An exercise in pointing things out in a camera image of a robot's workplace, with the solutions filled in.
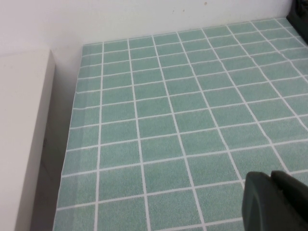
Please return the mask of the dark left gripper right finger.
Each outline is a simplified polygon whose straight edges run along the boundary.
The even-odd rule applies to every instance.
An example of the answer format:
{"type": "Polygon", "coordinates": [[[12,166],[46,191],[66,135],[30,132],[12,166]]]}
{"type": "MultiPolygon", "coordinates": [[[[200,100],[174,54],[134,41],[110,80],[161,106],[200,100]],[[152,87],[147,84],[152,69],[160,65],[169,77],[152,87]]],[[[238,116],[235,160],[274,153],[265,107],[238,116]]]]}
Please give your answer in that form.
{"type": "Polygon", "coordinates": [[[307,231],[308,186],[283,171],[272,171],[270,178],[282,193],[296,223],[307,231]]]}

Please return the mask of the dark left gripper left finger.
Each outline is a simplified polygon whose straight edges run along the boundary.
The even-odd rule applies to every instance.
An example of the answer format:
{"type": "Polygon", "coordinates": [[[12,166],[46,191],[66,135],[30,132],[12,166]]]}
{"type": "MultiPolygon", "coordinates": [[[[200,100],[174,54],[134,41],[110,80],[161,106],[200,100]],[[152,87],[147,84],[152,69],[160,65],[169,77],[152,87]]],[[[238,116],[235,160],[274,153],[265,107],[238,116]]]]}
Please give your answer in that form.
{"type": "Polygon", "coordinates": [[[262,172],[246,175],[242,203],[246,231],[288,231],[289,215],[280,191],[262,172]]]}

